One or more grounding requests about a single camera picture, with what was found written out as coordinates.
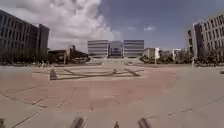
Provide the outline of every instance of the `building facade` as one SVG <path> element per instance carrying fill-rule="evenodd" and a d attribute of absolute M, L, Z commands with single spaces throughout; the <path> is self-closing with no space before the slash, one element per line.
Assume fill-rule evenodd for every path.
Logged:
<path fill-rule="evenodd" d="M 123 57 L 122 41 L 111 41 L 109 45 L 109 58 Z"/>
<path fill-rule="evenodd" d="M 188 50 L 195 59 L 224 60 L 224 12 L 193 24 L 187 31 Z"/>
<path fill-rule="evenodd" d="M 144 40 L 88 41 L 88 51 L 91 57 L 139 57 L 142 55 L 143 50 Z"/>
<path fill-rule="evenodd" d="M 139 57 L 144 50 L 144 40 L 124 40 L 123 55 L 124 57 Z"/>
<path fill-rule="evenodd" d="M 109 41 L 108 40 L 93 40 L 88 41 L 88 51 L 91 57 L 108 57 Z"/>
<path fill-rule="evenodd" d="M 49 29 L 0 10 L 0 61 L 47 60 Z"/>

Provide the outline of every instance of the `stone pavement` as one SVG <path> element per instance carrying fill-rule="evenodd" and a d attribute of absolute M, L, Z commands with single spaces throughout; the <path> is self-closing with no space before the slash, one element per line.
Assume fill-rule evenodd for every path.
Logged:
<path fill-rule="evenodd" d="M 97 75 L 96 67 L 81 68 L 66 69 Z M 113 70 L 97 68 L 100 73 Z M 131 77 L 124 68 L 144 71 Z M 120 128 L 139 127 L 141 118 L 151 128 L 223 128 L 220 70 L 127 66 L 117 69 L 117 75 L 124 73 L 118 78 L 50 81 L 50 69 L 0 67 L 0 118 L 6 128 L 68 128 L 76 117 L 84 119 L 85 128 L 114 127 L 116 121 Z M 55 72 L 69 75 L 63 68 Z"/>

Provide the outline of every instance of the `sky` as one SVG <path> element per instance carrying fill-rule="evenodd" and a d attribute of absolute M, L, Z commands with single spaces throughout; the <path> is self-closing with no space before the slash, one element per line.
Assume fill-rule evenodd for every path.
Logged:
<path fill-rule="evenodd" d="M 224 12 L 224 0 L 0 0 L 0 9 L 50 28 L 49 48 L 87 40 L 145 40 L 145 47 L 186 47 L 187 27 Z"/>

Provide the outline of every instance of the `blue sky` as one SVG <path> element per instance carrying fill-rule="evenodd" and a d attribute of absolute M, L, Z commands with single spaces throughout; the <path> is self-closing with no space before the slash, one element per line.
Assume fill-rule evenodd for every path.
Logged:
<path fill-rule="evenodd" d="M 224 10 L 223 0 L 103 0 L 99 13 L 123 39 L 145 47 L 183 48 L 193 22 Z"/>

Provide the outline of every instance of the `white cloud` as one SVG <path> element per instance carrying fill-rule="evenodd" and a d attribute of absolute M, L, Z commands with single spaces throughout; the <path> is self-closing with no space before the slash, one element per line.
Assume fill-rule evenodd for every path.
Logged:
<path fill-rule="evenodd" d="M 128 29 L 129 31 L 135 31 L 135 30 L 136 30 L 136 28 L 135 28 L 135 27 L 132 27 L 132 26 L 128 27 L 127 29 Z"/>
<path fill-rule="evenodd" d="M 112 31 L 98 13 L 102 0 L 0 0 L 0 8 L 30 23 L 50 28 L 50 48 L 76 45 L 86 51 L 86 41 L 113 40 L 121 33 Z"/>
<path fill-rule="evenodd" d="M 153 30 L 155 30 L 155 28 L 152 26 L 148 26 L 148 27 L 144 28 L 144 31 L 153 31 Z"/>

